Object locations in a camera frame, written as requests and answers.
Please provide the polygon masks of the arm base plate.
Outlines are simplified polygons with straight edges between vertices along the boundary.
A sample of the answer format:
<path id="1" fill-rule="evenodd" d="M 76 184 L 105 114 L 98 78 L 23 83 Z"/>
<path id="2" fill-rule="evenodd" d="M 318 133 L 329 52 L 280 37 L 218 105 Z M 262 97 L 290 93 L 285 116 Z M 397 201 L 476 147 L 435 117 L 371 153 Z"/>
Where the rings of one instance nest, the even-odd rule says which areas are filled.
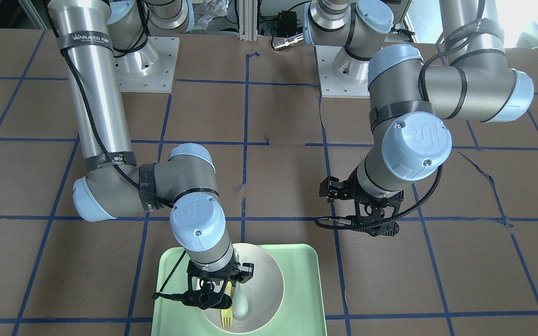
<path id="1" fill-rule="evenodd" d="M 171 93 L 180 40 L 148 38 L 140 49 L 117 59 L 118 87 L 122 93 Z"/>
<path id="2" fill-rule="evenodd" d="M 317 45 L 317 69 L 323 98 L 370 98 L 368 65 L 343 47 Z"/>

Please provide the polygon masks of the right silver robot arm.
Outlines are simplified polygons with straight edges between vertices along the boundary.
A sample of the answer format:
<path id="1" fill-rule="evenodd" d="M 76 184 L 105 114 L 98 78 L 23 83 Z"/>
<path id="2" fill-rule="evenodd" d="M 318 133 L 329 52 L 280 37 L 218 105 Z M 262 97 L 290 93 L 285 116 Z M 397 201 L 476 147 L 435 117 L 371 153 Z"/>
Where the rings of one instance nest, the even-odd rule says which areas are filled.
<path id="1" fill-rule="evenodd" d="M 132 151 L 114 49 L 107 28 L 107 0 L 45 0 L 47 17 L 69 70 L 86 174 L 73 184 L 73 204 L 95 223 L 138 212 L 171 209 L 170 226 L 190 258 L 187 289 L 152 298 L 186 306 L 226 310 L 237 287 L 252 279 L 254 264 L 239 262 L 217 191 L 211 155 L 182 143 L 166 162 L 138 165 Z"/>

